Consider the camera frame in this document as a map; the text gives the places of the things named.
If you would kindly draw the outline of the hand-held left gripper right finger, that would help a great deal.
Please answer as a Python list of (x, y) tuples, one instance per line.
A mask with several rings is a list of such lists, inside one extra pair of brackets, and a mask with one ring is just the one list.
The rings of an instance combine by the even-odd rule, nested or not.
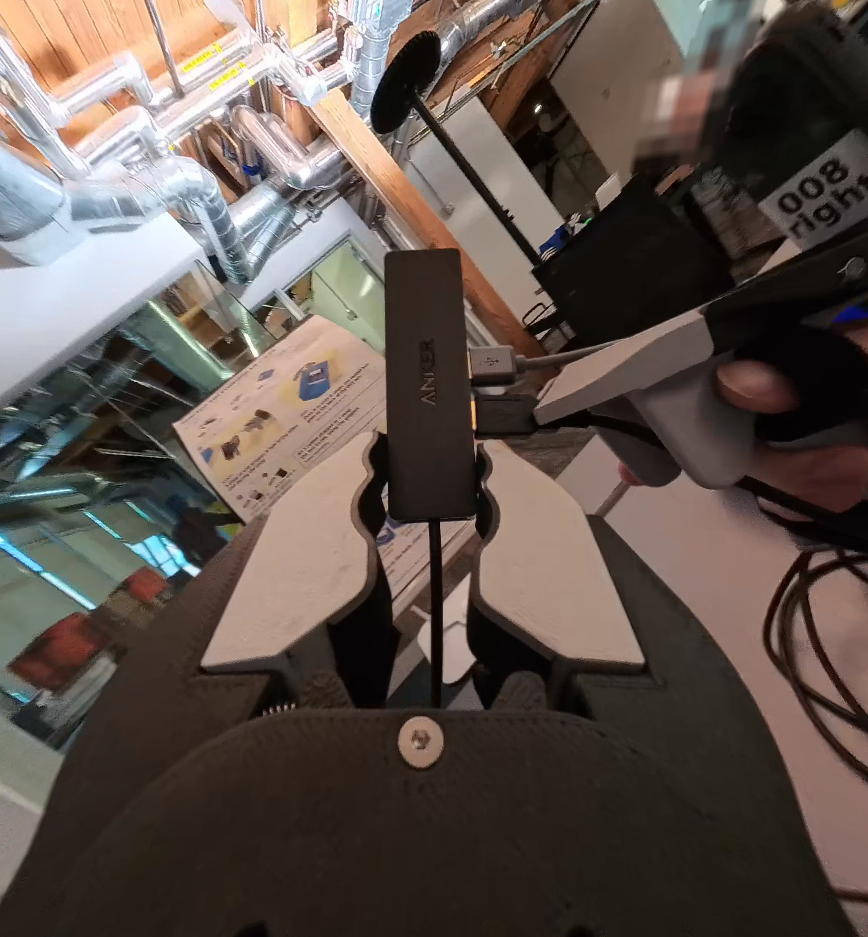
[(585, 671), (639, 673), (646, 658), (578, 502), (504, 442), (487, 440), (468, 591), (469, 647), (481, 662), (489, 631), (513, 650)]

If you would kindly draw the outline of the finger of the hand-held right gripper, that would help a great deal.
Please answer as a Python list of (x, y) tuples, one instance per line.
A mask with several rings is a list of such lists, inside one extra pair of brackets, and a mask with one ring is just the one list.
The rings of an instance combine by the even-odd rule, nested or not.
[(705, 362), (731, 348), (730, 315), (701, 306), (567, 365), (536, 405), (549, 426), (625, 396), (651, 428), (673, 426), (668, 389), (680, 388), (688, 428), (730, 428), (731, 407), (709, 389)]

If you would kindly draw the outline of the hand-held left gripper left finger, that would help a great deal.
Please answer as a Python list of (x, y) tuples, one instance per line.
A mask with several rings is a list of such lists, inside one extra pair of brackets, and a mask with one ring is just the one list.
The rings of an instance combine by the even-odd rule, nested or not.
[(270, 510), (202, 656), (207, 673), (287, 672), (289, 655), (385, 580), (387, 439), (361, 432)]

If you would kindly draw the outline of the black usb hub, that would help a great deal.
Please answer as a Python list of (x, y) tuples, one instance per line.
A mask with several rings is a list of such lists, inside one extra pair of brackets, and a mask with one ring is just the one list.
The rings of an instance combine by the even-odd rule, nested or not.
[(463, 270), (454, 248), (384, 262), (389, 513), (463, 520), (476, 511), (476, 449)]

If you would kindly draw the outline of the person's right hand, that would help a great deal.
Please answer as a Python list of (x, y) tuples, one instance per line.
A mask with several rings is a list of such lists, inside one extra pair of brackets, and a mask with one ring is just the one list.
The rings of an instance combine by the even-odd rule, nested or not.
[[(868, 324), (849, 326), (847, 334), (868, 354)], [(791, 381), (765, 363), (728, 362), (718, 368), (716, 382), (730, 404), (752, 413), (784, 413), (799, 404)], [(868, 492), (868, 443), (801, 451), (760, 447), (752, 475), (805, 502), (844, 512)]]

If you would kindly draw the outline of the black utility cart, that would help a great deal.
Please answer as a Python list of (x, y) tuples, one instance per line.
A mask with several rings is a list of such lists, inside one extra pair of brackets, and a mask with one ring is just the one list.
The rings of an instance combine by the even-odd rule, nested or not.
[(569, 322), (546, 296), (525, 312), (522, 325), (539, 342), (546, 354), (570, 351), (579, 345)]

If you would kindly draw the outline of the black panelled desk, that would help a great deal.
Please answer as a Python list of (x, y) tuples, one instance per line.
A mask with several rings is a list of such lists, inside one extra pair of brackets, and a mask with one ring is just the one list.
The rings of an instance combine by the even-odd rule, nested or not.
[(533, 275), (579, 346), (641, 333), (734, 288), (722, 250), (638, 174)]

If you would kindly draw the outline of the white stand base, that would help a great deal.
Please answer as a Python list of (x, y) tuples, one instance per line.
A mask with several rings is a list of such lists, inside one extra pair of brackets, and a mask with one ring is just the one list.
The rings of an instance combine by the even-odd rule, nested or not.
[[(418, 631), (416, 641), (424, 658), (428, 663), (433, 664), (432, 625), (430, 615), (417, 606), (412, 606), (411, 610), (418, 613), (423, 619), (424, 623)], [(447, 614), (444, 613), (442, 643), (442, 682), (448, 686), (452, 686), (465, 679), (476, 662), (467, 642), (466, 625), (462, 617), (448, 621)]]

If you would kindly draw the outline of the printed instruction sheet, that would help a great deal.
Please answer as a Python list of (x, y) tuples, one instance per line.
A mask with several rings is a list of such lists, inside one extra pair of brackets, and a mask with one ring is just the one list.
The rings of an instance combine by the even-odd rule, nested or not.
[[(385, 428), (384, 358), (319, 317), (173, 424), (203, 478), (246, 524), (265, 522), (292, 486), (350, 439)], [(399, 615), (428, 568), (426, 525), (386, 515), (377, 545)]]

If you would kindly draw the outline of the black floor lamp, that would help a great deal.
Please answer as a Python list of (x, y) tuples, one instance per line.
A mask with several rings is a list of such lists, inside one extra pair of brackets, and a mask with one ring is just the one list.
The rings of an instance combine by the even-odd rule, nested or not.
[(499, 203), (450, 134), (424, 103), (423, 92), (433, 82), (440, 59), (440, 37), (434, 31), (419, 32), (404, 44), (392, 63), (387, 66), (374, 94), (370, 109), (372, 128), (379, 134), (392, 133), (412, 113), (416, 113), (535, 268), (541, 262), (540, 254), (515, 225), (511, 214)]

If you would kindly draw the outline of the cluster of silver pipes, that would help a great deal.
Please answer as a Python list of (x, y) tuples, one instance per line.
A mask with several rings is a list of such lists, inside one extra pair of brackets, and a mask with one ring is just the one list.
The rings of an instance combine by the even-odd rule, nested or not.
[(349, 15), (340, 41), (330, 30), (296, 48), (235, 29), (193, 68), (175, 65), (182, 98), (152, 83), (129, 51), (44, 90), (0, 25), (0, 110), (46, 159), (0, 140), (0, 249), (27, 265), (49, 264), (100, 232), (134, 230), (163, 214), (197, 220), (180, 199), (180, 141), (260, 84), (275, 82), (305, 106), (355, 79), (367, 38)]

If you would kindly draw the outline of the wooden post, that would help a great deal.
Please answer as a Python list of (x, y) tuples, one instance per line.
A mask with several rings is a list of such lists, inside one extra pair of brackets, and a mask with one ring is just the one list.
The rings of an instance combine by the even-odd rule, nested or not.
[(382, 142), (352, 109), (339, 89), (318, 101), (311, 112), (354, 169), (370, 183), (387, 209), (401, 217), (425, 248), (457, 250), (464, 296), (490, 333), (524, 357), (544, 355), (541, 345), (522, 326), (470, 255), (441, 218), (408, 181)]

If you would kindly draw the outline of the bent spiral duct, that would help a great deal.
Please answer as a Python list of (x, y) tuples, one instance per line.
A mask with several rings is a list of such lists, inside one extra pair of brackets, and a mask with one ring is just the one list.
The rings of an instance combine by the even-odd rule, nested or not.
[(254, 185), (228, 204), (217, 178), (196, 161), (181, 158), (180, 199), (196, 218), (226, 279), (252, 284), (293, 228), (296, 206), (271, 180)]

